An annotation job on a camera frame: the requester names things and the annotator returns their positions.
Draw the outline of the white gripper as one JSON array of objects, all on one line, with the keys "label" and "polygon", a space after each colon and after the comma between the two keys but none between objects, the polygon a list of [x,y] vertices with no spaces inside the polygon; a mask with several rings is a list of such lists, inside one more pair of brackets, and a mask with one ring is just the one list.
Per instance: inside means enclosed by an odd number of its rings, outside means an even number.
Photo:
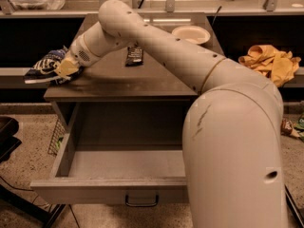
[{"label": "white gripper", "polygon": [[65,79],[70,79],[79,66],[90,67],[101,59],[99,43],[87,36],[79,36],[70,46],[69,52],[56,68],[55,73]]}]

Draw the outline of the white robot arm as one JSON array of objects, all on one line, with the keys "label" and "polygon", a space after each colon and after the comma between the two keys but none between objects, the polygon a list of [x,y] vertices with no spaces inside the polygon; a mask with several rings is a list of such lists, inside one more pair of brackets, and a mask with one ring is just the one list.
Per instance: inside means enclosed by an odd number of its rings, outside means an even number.
[{"label": "white robot arm", "polygon": [[277,87],[246,66],[146,23],[120,0],[104,2],[98,18],[56,72],[69,78],[134,42],[198,93],[182,130],[194,228],[288,228]]}]

